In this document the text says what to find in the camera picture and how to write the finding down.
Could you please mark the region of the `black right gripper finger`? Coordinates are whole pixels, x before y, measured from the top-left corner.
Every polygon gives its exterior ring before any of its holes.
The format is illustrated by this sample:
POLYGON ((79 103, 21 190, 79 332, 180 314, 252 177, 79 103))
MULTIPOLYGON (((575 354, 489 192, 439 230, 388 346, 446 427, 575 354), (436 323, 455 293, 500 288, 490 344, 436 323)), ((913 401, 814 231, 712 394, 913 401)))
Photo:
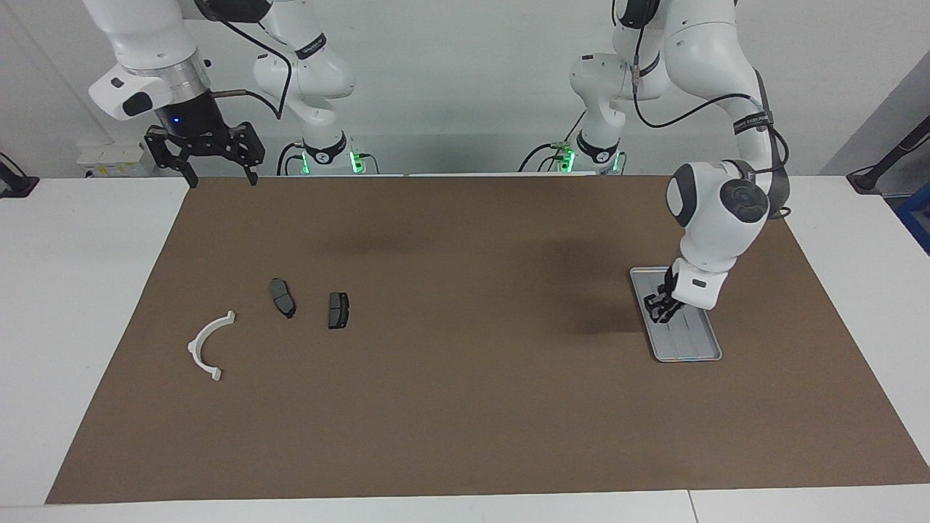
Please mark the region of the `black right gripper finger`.
POLYGON ((252 122, 242 122, 225 129, 222 134, 222 157, 242 166, 247 182, 258 185, 258 166, 266 156, 265 146, 252 122))
POLYGON ((189 162, 190 150, 193 148, 192 140, 173 135, 162 126, 152 125, 144 135, 144 142, 160 169, 179 172, 190 189, 198 186, 198 176, 189 162))

